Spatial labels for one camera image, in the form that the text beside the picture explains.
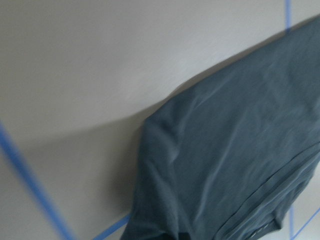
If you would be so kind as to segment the black graphic t-shirt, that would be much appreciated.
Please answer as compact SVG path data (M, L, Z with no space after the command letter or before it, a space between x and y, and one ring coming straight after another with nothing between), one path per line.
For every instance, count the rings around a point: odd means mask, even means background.
M320 161L320 20L171 98L144 122L124 240L257 240Z

